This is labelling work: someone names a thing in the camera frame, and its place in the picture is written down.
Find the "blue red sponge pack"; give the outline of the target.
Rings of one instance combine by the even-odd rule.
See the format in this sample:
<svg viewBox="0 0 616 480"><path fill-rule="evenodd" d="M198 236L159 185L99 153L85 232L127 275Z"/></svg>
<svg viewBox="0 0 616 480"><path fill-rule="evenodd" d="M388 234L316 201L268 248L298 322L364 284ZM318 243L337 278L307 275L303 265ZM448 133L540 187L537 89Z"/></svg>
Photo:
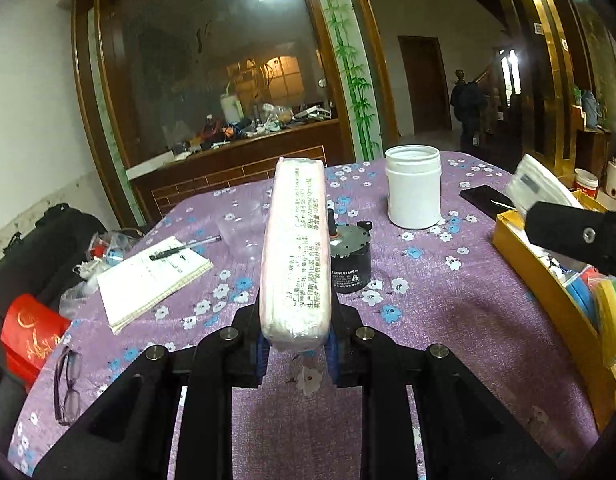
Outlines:
<svg viewBox="0 0 616 480"><path fill-rule="evenodd" d="M594 303L593 292L589 286L589 278L593 278L598 271L593 266L587 266L585 270L577 274L566 286L566 290L572 297L582 315L588 320L595 330L599 329L598 314Z"/></svg>

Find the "yellow green black sponge pack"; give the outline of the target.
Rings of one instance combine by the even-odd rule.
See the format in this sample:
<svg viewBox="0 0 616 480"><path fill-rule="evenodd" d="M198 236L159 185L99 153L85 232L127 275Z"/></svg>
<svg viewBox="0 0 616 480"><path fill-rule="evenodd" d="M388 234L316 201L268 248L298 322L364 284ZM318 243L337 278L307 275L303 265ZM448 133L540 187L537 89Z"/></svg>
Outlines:
<svg viewBox="0 0 616 480"><path fill-rule="evenodd" d="M603 364L616 365L616 278L599 278L593 282L593 299L598 317Z"/></svg>

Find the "white green patterned tissue pack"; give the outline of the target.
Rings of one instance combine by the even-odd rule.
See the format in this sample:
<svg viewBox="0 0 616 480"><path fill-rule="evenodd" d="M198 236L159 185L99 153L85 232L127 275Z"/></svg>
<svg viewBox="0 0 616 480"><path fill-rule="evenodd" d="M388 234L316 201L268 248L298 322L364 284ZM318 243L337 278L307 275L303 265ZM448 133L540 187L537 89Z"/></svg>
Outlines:
<svg viewBox="0 0 616 480"><path fill-rule="evenodd" d="M532 155L525 154L506 187L506 196L525 219L538 202L582 209L575 195Z"/></svg>

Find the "pink white tissue pack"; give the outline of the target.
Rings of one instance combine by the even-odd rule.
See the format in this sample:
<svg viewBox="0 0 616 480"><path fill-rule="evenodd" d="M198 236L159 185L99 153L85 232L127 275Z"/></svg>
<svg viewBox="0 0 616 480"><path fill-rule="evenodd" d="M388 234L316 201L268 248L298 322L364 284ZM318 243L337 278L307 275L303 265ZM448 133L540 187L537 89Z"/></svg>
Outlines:
<svg viewBox="0 0 616 480"><path fill-rule="evenodd" d="M314 351L332 314L323 162L280 158L273 179L259 283L262 334L281 351Z"/></svg>

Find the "eyeglasses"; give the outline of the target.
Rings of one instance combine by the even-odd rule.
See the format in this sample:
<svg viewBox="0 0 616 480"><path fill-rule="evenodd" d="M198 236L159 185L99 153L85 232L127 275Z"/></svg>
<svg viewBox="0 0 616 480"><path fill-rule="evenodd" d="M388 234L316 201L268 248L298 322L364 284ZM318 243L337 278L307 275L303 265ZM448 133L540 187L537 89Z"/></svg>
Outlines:
<svg viewBox="0 0 616 480"><path fill-rule="evenodd" d="M55 421L70 426L80 415L81 397L77 382L81 375L81 354L64 346L54 368L53 409Z"/></svg>

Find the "yellow cardboard box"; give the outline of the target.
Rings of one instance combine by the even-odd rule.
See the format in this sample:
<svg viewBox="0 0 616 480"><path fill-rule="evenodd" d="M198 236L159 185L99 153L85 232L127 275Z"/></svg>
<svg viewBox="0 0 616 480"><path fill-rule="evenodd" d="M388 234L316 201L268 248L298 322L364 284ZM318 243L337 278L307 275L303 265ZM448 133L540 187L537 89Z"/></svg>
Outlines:
<svg viewBox="0 0 616 480"><path fill-rule="evenodd" d="M573 194L582 209L607 212L586 193L575 191ZM525 220L517 212L498 215L492 242L537 298L563 338L584 380L596 428L605 430L616 410L616 379L603 364L599 332L573 303L566 286L532 252Z"/></svg>

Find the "red gift bag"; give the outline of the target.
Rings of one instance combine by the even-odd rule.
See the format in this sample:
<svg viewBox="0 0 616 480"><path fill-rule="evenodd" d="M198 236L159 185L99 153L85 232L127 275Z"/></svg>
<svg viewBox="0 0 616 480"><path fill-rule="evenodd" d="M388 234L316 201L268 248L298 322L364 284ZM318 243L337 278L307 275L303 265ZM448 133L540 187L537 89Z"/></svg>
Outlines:
<svg viewBox="0 0 616 480"><path fill-rule="evenodd" d="M34 385L46 360L60 343L70 321L39 302L31 294L16 297L6 311L0 341L6 367L23 382Z"/></svg>

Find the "white notebook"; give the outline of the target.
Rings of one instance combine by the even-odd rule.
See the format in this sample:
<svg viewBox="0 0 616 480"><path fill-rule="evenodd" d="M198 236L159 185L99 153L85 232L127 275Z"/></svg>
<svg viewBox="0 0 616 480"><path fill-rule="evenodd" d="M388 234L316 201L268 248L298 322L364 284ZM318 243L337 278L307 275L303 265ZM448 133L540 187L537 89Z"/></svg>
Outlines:
<svg viewBox="0 0 616 480"><path fill-rule="evenodd" d="M212 262L193 249L150 260L150 255L180 245L174 236L167 237L99 275L99 292L113 334L212 270Z"/></svg>

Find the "purple floral tablecloth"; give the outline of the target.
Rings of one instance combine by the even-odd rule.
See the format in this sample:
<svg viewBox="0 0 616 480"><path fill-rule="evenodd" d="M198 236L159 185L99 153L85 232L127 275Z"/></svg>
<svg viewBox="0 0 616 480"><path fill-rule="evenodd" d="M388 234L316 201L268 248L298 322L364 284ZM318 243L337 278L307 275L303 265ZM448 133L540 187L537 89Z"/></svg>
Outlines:
<svg viewBox="0 0 616 480"><path fill-rule="evenodd" d="M598 432L570 352L546 312L491 237L494 222L464 200L479 185L503 190L509 175L460 153L442 155L442 218L407 231L386 214L382 162L332 167L329 204L341 222L372 223L372 278L343 297L366 324L398 344L445 344L534 436L560 471L572 471ZM64 337L81 357L76 388L91 404L148 346L179 350L228 325L259 287L259 266L206 243L212 268L119 334L99 296ZM336 388L322 356L272 352L256 390L233 395L233 471L239 479L355 479L361 393Z"/></svg>

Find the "black bag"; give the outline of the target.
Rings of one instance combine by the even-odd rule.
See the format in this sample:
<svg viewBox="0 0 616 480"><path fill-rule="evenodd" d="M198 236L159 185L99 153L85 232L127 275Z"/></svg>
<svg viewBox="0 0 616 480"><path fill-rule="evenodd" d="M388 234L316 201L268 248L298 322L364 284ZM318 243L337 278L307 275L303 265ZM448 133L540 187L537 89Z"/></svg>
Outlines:
<svg viewBox="0 0 616 480"><path fill-rule="evenodd" d="M67 204L46 210L25 236L11 238L0 260L0 333L6 310L23 294L31 294L52 311L58 310L62 293L75 286L76 264L86 260L94 234L106 232L92 214ZM23 382L6 369L0 341L0 452L6 454L27 393Z"/></svg>

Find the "white plastic jar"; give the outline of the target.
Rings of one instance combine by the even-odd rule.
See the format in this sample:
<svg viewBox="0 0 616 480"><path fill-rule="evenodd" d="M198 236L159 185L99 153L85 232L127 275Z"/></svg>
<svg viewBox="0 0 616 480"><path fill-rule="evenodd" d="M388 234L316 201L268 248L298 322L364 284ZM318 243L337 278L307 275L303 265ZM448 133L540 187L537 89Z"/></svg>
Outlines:
<svg viewBox="0 0 616 480"><path fill-rule="evenodd" d="M385 152L388 218L395 226L425 230L440 219L442 161L427 145L401 145Z"/></svg>

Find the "black pen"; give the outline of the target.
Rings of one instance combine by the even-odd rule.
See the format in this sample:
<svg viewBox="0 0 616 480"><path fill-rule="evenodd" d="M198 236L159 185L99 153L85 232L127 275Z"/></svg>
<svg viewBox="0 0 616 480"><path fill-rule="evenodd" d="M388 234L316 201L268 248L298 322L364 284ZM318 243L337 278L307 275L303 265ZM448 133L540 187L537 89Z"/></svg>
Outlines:
<svg viewBox="0 0 616 480"><path fill-rule="evenodd" d="M222 240L222 237L220 235L215 235L215 236L207 237L204 240L198 240L197 242L189 242L189 243L177 246L177 247L163 250L162 252L156 252L156 254L150 255L150 260L151 261L162 260L170 256L177 255L179 252L182 252L182 250L202 247L208 244L220 242L220 240Z"/></svg>

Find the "black cylindrical motor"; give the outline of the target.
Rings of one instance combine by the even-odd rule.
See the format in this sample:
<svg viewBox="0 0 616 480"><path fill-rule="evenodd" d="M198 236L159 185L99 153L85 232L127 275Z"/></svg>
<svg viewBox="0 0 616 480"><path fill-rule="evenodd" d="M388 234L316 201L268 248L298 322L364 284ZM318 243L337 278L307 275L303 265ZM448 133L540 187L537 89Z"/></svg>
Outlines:
<svg viewBox="0 0 616 480"><path fill-rule="evenodd" d="M328 209L331 284L338 294L364 289L371 281L371 221L337 224Z"/></svg>

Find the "clear plastic cup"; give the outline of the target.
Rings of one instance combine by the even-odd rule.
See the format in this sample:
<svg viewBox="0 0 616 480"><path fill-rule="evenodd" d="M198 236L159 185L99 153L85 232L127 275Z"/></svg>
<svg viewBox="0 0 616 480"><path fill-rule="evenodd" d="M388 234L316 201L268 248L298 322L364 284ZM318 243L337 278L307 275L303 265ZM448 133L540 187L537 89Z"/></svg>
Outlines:
<svg viewBox="0 0 616 480"><path fill-rule="evenodd" d="M234 200L216 220L219 234L238 261L259 262L265 217L257 200Z"/></svg>

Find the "wooden counter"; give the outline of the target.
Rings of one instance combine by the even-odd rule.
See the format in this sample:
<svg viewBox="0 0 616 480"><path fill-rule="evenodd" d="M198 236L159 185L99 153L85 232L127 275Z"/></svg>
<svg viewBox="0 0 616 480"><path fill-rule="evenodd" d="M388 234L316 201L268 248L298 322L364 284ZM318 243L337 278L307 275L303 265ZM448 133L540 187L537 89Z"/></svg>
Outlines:
<svg viewBox="0 0 616 480"><path fill-rule="evenodd" d="M200 193L270 179L280 157L319 159L337 165L354 159L348 132L337 119L314 122L170 162L131 181L147 222Z"/></svg>

